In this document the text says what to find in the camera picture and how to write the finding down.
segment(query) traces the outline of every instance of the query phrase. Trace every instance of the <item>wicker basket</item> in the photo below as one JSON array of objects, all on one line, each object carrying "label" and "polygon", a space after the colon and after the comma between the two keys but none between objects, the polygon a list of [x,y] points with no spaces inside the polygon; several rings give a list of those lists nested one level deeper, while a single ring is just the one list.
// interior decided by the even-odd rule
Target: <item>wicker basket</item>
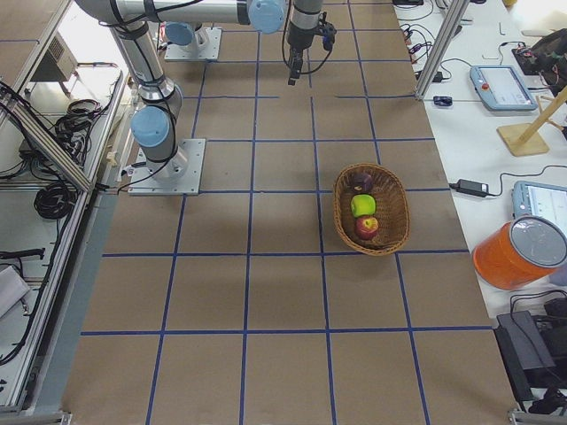
[{"label": "wicker basket", "polygon": [[[378,219],[378,234],[371,240],[360,239],[354,233],[356,219],[351,213],[351,178],[368,173],[373,178],[370,195],[377,201],[374,216]],[[406,192],[394,173],[376,164],[355,164],[345,168],[335,181],[333,196],[335,228],[338,235],[354,250],[368,255],[391,254],[402,247],[409,236],[409,211]]]}]

